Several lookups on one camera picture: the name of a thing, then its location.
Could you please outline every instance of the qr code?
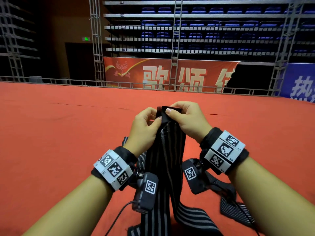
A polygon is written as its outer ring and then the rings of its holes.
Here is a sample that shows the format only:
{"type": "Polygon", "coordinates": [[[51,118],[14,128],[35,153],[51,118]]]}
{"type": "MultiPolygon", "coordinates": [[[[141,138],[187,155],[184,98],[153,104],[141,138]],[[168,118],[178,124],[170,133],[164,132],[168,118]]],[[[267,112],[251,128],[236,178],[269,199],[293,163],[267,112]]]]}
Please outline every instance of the qr code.
{"type": "Polygon", "coordinates": [[[215,165],[215,167],[217,167],[218,169],[220,168],[220,166],[222,165],[222,163],[224,162],[221,158],[219,158],[217,155],[213,155],[210,159],[210,162],[215,165]]]}
{"type": "Polygon", "coordinates": [[[128,175],[126,173],[126,171],[124,170],[124,172],[117,177],[117,180],[119,182],[120,185],[124,184],[126,182],[126,180],[128,179],[128,175]]]}
{"type": "Polygon", "coordinates": [[[233,136],[229,135],[226,139],[228,143],[230,143],[232,146],[235,146],[239,143],[239,140],[235,139],[233,136]]]}
{"type": "Polygon", "coordinates": [[[190,181],[191,179],[196,177],[196,173],[192,167],[189,167],[185,170],[185,174],[187,176],[187,179],[190,181]]]}
{"type": "Polygon", "coordinates": [[[228,157],[231,154],[232,150],[233,148],[230,147],[228,144],[222,143],[222,145],[218,149],[218,152],[221,153],[223,156],[228,157]]]}
{"type": "Polygon", "coordinates": [[[114,159],[110,156],[110,155],[107,155],[105,158],[103,158],[100,163],[106,167],[109,163],[111,163],[114,159]]]}
{"type": "Polygon", "coordinates": [[[109,171],[109,173],[115,177],[118,175],[118,173],[120,173],[123,169],[121,168],[120,165],[118,165],[117,162],[115,162],[114,164],[112,164],[110,167],[108,167],[107,169],[109,171]]]}
{"type": "Polygon", "coordinates": [[[146,191],[146,192],[148,192],[150,194],[154,194],[156,186],[157,186],[156,183],[147,180],[146,188],[144,189],[144,191],[146,191]]]}

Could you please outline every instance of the red floor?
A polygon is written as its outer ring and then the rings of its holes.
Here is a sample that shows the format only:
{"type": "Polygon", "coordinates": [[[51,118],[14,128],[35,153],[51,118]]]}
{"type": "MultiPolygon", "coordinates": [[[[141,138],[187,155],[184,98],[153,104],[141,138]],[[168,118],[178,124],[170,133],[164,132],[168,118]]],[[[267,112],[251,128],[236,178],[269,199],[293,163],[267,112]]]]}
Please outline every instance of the red floor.
{"type": "MultiPolygon", "coordinates": [[[[0,236],[21,235],[89,176],[93,163],[128,136],[138,112],[179,100],[198,102],[212,126],[237,136],[251,157],[315,204],[314,104],[284,98],[0,83],[0,236]]],[[[199,153],[198,144],[187,138],[184,160],[199,153]]],[[[223,175],[219,179],[228,181],[223,175]]],[[[128,187],[114,194],[93,235],[105,234],[134,192],[128,187]]],[[[255,235],[220,215],[220,197],[212,191],[195,196],[184,181],[181,199],[187,206],[206,210],[225,236],[255,235]]],[[[128,226],[138,223],[140,214],[128,207],[110,235],[126,235],[128,226]]]]}

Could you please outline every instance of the blue banner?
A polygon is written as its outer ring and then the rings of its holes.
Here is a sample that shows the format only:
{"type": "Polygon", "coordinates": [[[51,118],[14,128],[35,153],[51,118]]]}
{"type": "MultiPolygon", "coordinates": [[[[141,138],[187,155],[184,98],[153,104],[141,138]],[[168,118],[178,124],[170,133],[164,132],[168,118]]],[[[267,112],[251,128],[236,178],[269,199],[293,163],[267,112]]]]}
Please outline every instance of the blue banner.
{"type": "Polygon", "coordinates": [[[315,103],[315,64],[288,64],[280,96],[315,103]]]}

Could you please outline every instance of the person's left arm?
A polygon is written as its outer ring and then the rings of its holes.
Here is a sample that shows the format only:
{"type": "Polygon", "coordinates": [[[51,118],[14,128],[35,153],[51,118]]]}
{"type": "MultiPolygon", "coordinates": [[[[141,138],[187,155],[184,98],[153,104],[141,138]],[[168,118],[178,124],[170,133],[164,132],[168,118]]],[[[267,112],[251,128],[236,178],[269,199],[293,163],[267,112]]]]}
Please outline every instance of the person's left arm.
{"type": "MultiPolygon", "coordinates": [[[[137,158],[148,150],[155,139],[161,118],[147,108],[136,115],[124,148],[137,158]]],[[[109,183],[93,175],[42,216],[23,236],[88,236],[104,213],[113,189],[109,183]]]]}

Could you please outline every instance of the wristband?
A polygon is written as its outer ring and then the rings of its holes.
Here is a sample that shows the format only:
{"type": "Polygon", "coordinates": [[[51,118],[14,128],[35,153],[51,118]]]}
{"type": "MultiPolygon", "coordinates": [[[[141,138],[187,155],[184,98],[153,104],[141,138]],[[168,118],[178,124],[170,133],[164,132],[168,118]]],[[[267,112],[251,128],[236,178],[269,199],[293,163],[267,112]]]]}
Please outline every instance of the wristband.
{"type": "Polygon", "coordinates": [[[96,163],[91,174],[110,184],[114,191],[123,190],[128,179],[132,177],[137,158],[127,149],[117,147],[108,150],[96,163]]]}
{"type": "Polygon", "coordinates": [[[229,174],[249,155],[245,144],[227,131],[213,128],[200,143],[200,161],[216,174],[229,174]]]}

